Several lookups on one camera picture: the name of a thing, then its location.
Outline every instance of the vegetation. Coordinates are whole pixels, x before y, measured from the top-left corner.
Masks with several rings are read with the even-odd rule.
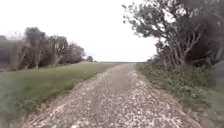
[[[208,73],[224,60],[223,5],[223,0],[145,0],[122,5],[124,23],[130,23],[136,35],[157,39],[157,55],[139,70],[196,112],[219,102],[209,104],[205,96],[211,91]]]
[[[47,36],[37,27],[27,28],[23,40],[0,42],[0,63],[10,70],[73,64],[82,61],[84,49],[63,36]]]
[[[29,114],[77,83],[114,65],[82,62],[56,68],[3,72],[0,74],[0,119],[6,122]]]
[[[138,69],[155,87],[165,89],[177,97],[185,110],[203,112],[209,107],[206,101],[209,75],[206,70],[188,66],[165,69],[147,63],[139,65]]]
[[[7,38],[3,35],[0,35],[0,42],[5,42],[7,41]]]
[[[165,67],[207,66],[223,58],[224,1],[146,0],[125,6],[135,34],[154,37],[155,56]]]
[[[89,61],[89,62],[93,62],[93,57],[92,56],[88,56],[86,60]]]

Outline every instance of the bush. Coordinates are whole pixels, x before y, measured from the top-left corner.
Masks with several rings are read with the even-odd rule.
[[[202,112],[209,107],[205,101],[208,87],[208,70],[196,67],[165,69],[153,64],[138,66],[139,71],[155,86],[167,90],[178,98],[184,108]]]
[[[93,57],[92,56],[88,56],[86,60],[89,61],[89,62],[93,62]]]

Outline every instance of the treeline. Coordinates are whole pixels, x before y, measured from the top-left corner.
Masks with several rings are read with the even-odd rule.
[[[23,40],[1,43],[2,61],[10,70],[73,64],[82,61],[84,49],[64,36],[48,36],[37,27],[27,28]]]
[[[158,39],[150,62],[211,67],[224,57],[223,7],[223,0],[146,0],[123,5],[124,22],[136,35]]]

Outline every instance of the foliage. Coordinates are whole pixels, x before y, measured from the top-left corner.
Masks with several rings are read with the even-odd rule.
[[[208,88],[207,70],[188,66],[165,69],[154,64],[142,64],[138,69],[157,87],[171,92],[186,109],[203,112],[209,107],[205,100]]]
[[[89,61],[89,62],[93,62],[93,57],[92,56],[88,56],[86,60]]]
[[[4,35],[0,35],[0,43],[7,42],[7,38]]]
[[[73,64],[82,61],[84,49],[77,44],[68,44],[66,37],[47,36],[37,27],[27,28],[25,40],[1,43],[0,60],[10,60],[10,69],[38,68]]]
[[[207,0],[145,0],[123,5],[124,19],[136,35],[158,39],[157,60],[165,67],[211,66],[223,58],[223,4]]]

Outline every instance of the tree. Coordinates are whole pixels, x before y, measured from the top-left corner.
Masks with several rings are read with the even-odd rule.
[[[152,36],[159,40],[156,48],[164,66],[177,67],[197,65],[199,62],[205,65],[213,54],[221,54],[211,52],[215,47],[211,46],[211,42],[219,43],[217,38],[214,41],[215,38],[208,33],[215,27],[213,23],[209,24],[207,17],[211,15],[201,6],[192,7],[181,0],[146,0],[139,5],[123,5],[123,8],[126,11],[125,22],[132,25],[136,35]]]
[[[190,0],[186,6],[202,8],[203,18],[208,22],[206,42],[210,46],[208,54],[209,63],[215,64],[224,59],[224,1],[223,0]]]
[[[93,62],[93,57],[92,57],[92,56],[88,56],[88,57],[87,57],[87,61],[89,61],[89,62]]]
[[[32,50],[34,58],[35,68],[39,67],[39,63],[43,57],[43,51],[47,42],[46,35],[41,32],[37,27],[26,29],[26,42],[29,44]]]
[[[50,50],[52,54],[52,65],[55,66],[63,57],[62,54],[68,47],[67,39],[63,36],[51,36],[49,38]]]
[[[82,57],[85,55],[84,49],[77,44],[70,44],[63,53],[63,57],[60,61],[61,64],[73,64],[82,61]]]
[[[7,38],[4,35],[0,35],[0,43],[7,42]]]
[[[24,42],[17,42],[13,46],[11,51],[10,70],[18,70],[21,67],[21,63],[24,61],[25,56],[28,54],[28,47],[25,46]]]

